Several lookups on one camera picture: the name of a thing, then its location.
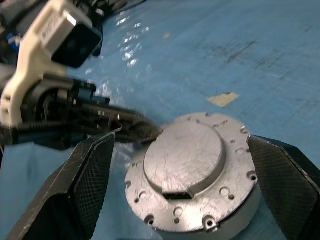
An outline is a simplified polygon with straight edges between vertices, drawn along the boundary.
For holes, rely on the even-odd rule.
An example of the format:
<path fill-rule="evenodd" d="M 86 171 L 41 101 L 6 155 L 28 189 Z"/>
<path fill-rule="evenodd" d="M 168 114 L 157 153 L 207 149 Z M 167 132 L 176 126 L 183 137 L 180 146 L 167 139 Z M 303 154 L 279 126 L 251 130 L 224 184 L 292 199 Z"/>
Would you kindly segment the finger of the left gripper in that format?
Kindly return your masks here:
<path fill-rule="evenodd" d="M 145 115 L 132 109 L 108 106 L 100 110 L 99 115 L 108 119 L 108 128 L 115 133 L 118 143 L 149 143 L 163 132 L 161 127 Z"/>

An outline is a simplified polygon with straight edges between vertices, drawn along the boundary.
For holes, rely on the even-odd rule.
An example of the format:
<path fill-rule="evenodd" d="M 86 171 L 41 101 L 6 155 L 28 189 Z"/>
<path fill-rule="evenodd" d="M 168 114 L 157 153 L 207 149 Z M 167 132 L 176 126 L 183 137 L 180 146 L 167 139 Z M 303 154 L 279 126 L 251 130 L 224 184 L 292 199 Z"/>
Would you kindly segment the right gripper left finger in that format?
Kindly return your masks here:
<path fill-rule="evenodd" d="M 8 240 L 90 240 L 109 181 L 113 132 L 80 142 L 44 182 Z"/>

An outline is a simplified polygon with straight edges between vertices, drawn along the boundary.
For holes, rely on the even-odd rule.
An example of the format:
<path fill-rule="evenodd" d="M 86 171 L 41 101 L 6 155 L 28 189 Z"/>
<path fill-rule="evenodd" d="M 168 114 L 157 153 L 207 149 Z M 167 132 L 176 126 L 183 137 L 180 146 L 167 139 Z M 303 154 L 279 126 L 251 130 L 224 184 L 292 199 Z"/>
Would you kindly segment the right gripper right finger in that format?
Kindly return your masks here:
<path fill-rule="evenodd" d="M 295 146 L 257 135 L 247 144 L 262 195 L 288 240 L 320 238 L 320 170 Z"/>

